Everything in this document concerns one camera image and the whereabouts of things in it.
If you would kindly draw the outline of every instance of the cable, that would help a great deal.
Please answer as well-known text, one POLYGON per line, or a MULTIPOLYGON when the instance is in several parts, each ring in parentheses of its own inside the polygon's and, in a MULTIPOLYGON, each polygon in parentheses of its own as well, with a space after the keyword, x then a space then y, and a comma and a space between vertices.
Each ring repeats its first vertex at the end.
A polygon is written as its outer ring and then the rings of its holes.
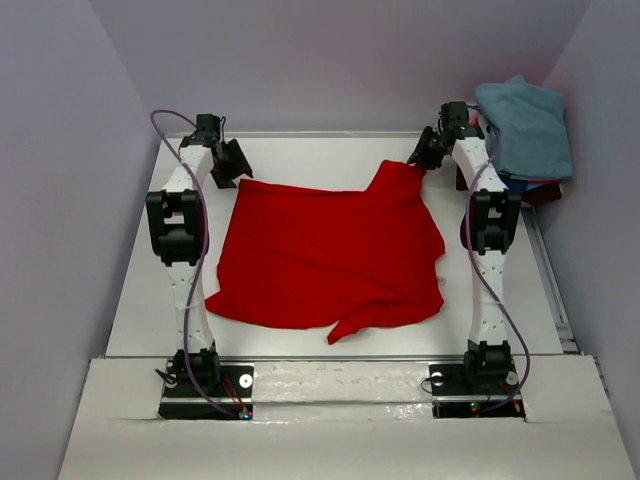
POLYGON ((191 288, 189 289, 189 294, 187 295, 187 303, 186 303, 186 306, 185 306, 185 309, 184 309, 184 320, 183 320, 184 325, 183 325, 183 337, 182 337, 183 351, 184 351, 184 364, 185 364, 185 367, 187 369, 187 375, 189 375, 189 380, 191 380, 191 384, 193 385, 193 388, 196 390, 196 392, 198 392, 198 394, 202 398, 204 398, 209 405, 211 405, 213 408, 218 410, 220 413, 223 413, 223 414, 229 415, 229 416, 234 416, 235 415, 234 413, 229 412, 229 411, 225 410, 224 408, 222 408, 220 405, 218 405, 216 402, 214 402, 209 397, 209 395, 206 394, 206 392, 204 390, 202 390, 202 387, 200 386, 200 384, 196 380, 196 377, 193 374, 193 369, 191 367, 191 359, 189 358, 189 334, 188 334, 188 331, 189 331, 189 311, 191 310, 191 302, 193 300, 193 295, 194 295, 194 293, 196 291, 196 286, 198 284, 198 280, 200 279, 200 276, 202 274, 202 267, 204 265, 204 257, 207 254, 207 250, 209 249, 209 217, 207 215, 207 202, 205 201, 204 193, 202 192, 202 187, 200 186, 200 183, 198 182, 198 179, 197 179, 195 173, 193 173, 193 170, 191 170, 189 165, 187 165, 186 163, 184 163, 182 161, 182 158, 180 157, 180 154, 176 151, 176 149, 173 147, 173 145, 171 145, 171 143, 167 139, 167 135, 160 129, 160 127, 158 126, 158 124, 156 122, 156 115, 158 115, 160 113, 166 113, 166 114, 173 115, 175 117, 181 118, 184 121, 186 121, 187 123, 189 123, 193 128, 196 128, 196 124, 193 123, 189 118, 185 117, 184 115, 182 115, 182 114, 180 114, 178 112, 174 112, 173 110, 154 110, 153 112, 151 112, 151 115, 149 116, 150 119, 151 119, 151 124, 153 125, 153 128, 155 129, 155 131, 158 134, 158 136, 160 137, 160 140, 162 140, 162 142, 167 146, 167 148, 173 154, 173 156, 176 157, 176 159, 178 160, 180 165, 182 165, 182 167, 185 169, 185 171, 187 172, 189 177, 191 177, 191 180, 193 181, 193 185, 194 185, 194 187, 196 189, 196 192, 198 193, 198 197, 200 198, 200 203, 202 204, 202 211, 203 211, 203 216, 204 216, 204 219, 203 219, 204 238, 203 238, 203 241, 202 241, 202 253, 200 255, 200 258, 198 259, 198 262, 196 263, 196 271, 195 271, 194 279, 193 279, 193 282, 191 284, 191 288))
POLYGON ((487 282, 487 280, 485 280, 485 278, 482 276, 482 273, 480 272, 480 266, 478 265, 478 262, 475 256, 473 255, 473 245, 471 244, 471 200, 473 199, 473 194, 475 192, 476 186, 478 185, 478 180, 480 180, 480 177, 482 176, 483 172, 487 169, 487 167, 491 165, 491 162, 493 162, 493 159, 495 158, 500 148, 500 135, 499 135, 498 129, 496 129, 496 134, 498 134, 497 135, 498 142, 496 144, 496 148, 494 149, 489 159, 485 162, 485 164, 482 165, 480 170, 478 170, 478 173, 475 174, 471 182, 471 185, 469 185, 469 195, 467 197, 467 210, 465 212, 465 218, 464 218, 465 234, 466 234, 466 240, 467 240, 467 253, 469 254, 469 261, 471 262, 471 266, 473 267, 473 270, 476 276, 480 279, 484 287, 487 289, 487 292, 489 292, 489 295, 491 295, 493 300, 496 302, 496 304, 500 308, 500 311, 504 315, 504 318, 507 319, 507 322, 511 326, 513 333, 515 333, 516 337, 518 338, 520 345, 522 345, 522 350, 524 352, 524 358, 525 358, 525 367, 524 367, 524 373, 522 374, 522 379, 518 382, 518 384, 516 385, 516 388, 511 392, 511 394, 501 402, 484 410, 484 413, 502 408, 507 403, 513 401, 515 396, 520 393, 520 390, 522 389, 522 386, 527 381, 527 378, 529 378, 529 371, 531 370, 531 354, 529 353, 529 347, 527 347, 527 343, 524 341, 524 338, 520 334, 518 327, 516 326, 515 322, 511 318, 511 315, 509 315, 507 308, 502 303, 502 300, 500 299, 498 294, 493 290, 493 288, 491 288, 491 285, 489 285, 489 282, 487 282))
POLYGON ((224 126, 227 124, 227 117, 224 115, 220 117, 220 141, 224 143, 224 126))
POLYGON ((221 382, 222 388, 224 388, 224 391, 227 392, 228 397, 233 401, 234 405, 237 405, 238 410, 240 412, 246 412, 247 411, 247 407, 244 405, 244 403, 242 402, 242 400, 240 399, 240 397, 237 394, 234 394, 233 391, 229 388, 231 386, 231 384, 227 384, 226 382, 221 382))
POLYGON ((487 399, 484 402, 482 402, 482 404, 486 405, 487 403, 489 403, 491 401, 491 397, 493 397, 493 389, 492 388, 489 389, 489 396, 487 397, 487 399))
POLYGON ((425 378, 424 380, 422 380, 420 382, 420 388, 422 389, 423 392, 428 393, 429 395, 433 395, 432 392, 430 392, 429 390, 427 390, 426 388, 424 388, 424 384, 425 382, 430 382, 431 381, 431 377, 425 378))
MULTIPOLYGON (((498 382, 498 386, 505 391, 507 395, 511 395, 511 390, 502 382, 498 382)), ((518 401, 514 398, 511 400, 513 403, 513 408, 515 408, 516 412, 520 413, 520 405, 518 405, 518 401)))
POLYGON ((244 401, 242 401, 242 397, 238 393, 238 390, 236 390, 236 387, 234 387, 233 384, 231 383, 231 380, 229 380, 227 378, 226 381, 227 381, 227 387, 229 388, 229 390, 231 392, 231 396, 234 396, 235 398, 238 399, 238 403, 240 403, 240 406, 242 407, 242 409, 245 412, 248 411, 247 405, 244 403, 244 401))

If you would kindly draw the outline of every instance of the dark red cloth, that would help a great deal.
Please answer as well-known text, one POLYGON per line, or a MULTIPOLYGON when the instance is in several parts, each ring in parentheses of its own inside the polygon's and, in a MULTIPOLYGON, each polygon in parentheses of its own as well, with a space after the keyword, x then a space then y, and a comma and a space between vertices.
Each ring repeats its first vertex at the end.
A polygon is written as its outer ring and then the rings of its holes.
POLYGON ((338 322, 329 343, 433 316, 444 241, 420 197, 424 173, 384 161, 364 192, 242 180, 207 309, 274 328, 338 322))

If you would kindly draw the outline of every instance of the black bracket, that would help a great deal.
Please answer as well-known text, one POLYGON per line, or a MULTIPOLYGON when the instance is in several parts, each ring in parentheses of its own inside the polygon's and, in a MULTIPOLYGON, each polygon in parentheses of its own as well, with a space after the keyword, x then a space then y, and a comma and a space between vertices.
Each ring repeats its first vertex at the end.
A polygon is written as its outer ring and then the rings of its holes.
POLYGON ((221 118, 212 114, 196 116, 196 130, 180 142, 180 148, 201 145, 210 148, 213 154, 211 176, 219 189, 237 188, 235 178, 245 174, 253 178, 253 171, 237 140, 221 141, 221 118))
MULTIPOLYGON (((189 353, 189 365, 198 384, 210 390, 220 383, 220 358, 216 352, 215 342, 211 349, 202 349, 196 353, 189 353)), ((178 391, 192 389, 191 379, 185 364, 184 350, 178 350, 166 372, 156 370, 156 373, 178 391)))
POLYGON ((507 378, 511 371, 511 347, 505 340, 502 345, 476 345, 468 342, 464 354, 465 376, 470 382, 494 383, 507 378))
POLYGON ((442 166, 445 155, 451 154, 456 140, 478 137, 483 139, 480 127, 469 123, 469 111, 465 102, 449 102, 440 107, 438 130, 427 126, 407 163, 416 168, 435 170, 442 166))
POLYGON ((147 219, 153 253, 162 263, 189 262, 195 266, 202 254, 204 231, 203 209, 197 192, 149 192, 146 197, 147 219), (183 223, 166 223, 167 218, 181 213, 183 223))
MULTIPOLYGON (((516 235, 520 215, 520 194, 509 190, 480 190, 471 198, 471 246, 484 255, 487 250, 507 252, 516 235)), ((460 226, 460 240, 467 247, 465 219, 460 226)))

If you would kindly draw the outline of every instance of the blue towel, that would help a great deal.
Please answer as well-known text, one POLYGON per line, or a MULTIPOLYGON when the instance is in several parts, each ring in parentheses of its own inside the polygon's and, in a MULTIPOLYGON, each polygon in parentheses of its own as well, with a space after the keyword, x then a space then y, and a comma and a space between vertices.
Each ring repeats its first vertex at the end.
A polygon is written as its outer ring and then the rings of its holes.
MULTIPOLYGON (((476 87, 482 115, 500 132, 493 160, 498 173, 516 180, 556 180, 573 176, 564 95, 530 85, 522 75, 505 83, 476 87)), ((497 144, 492 133, 489 153, 497 144)))

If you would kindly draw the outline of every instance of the white table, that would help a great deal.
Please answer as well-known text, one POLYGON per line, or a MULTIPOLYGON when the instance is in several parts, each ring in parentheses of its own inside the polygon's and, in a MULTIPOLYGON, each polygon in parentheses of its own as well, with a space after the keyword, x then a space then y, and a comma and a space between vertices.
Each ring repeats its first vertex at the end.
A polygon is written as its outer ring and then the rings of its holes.
POLYGON ((635 478, 590 357, 533 358, 526 422, 434 420, 397 361, 257 363, 254 421, 166 421, 163 365, 92 362, 60 480, 635 478))
MULTIPOLYGON (((364 190, 384 159, 403 161, 417 135, 266 135, 244 136, 240 144, 255 178, 327 190, 364 190)), ((176 167, 163 146, 158 154, 150 190, 160 188, 176 167)), ((216 265, 231 218, 236 192, 204 186, 209 209, 210 253, 205 261, 204 288, 218 290, 216 265)), ((401 358, 461 355, 471 322, 471 274, 459 226, 466 195, 455 190, 455 164, 445 160, 430 172, 423 197, 445 238, 447 253, 439 260, 444 279, 445 306, 420 324, 394 329, 367 329, 329 346, 332 327, 275 330, 209 314, 220 355, 243 358, 401 358)), ((562 353, 549 299, 522 219, 505 269, 504 301, 534 354, 562 353)), ((510 332, 514 353, 522 349, 510 332)), ((151 251, 146 212, 143 212, 129 269, 109 341, 108 357, 169 357, 175 353, 175 319, 169 281, 151 251)))

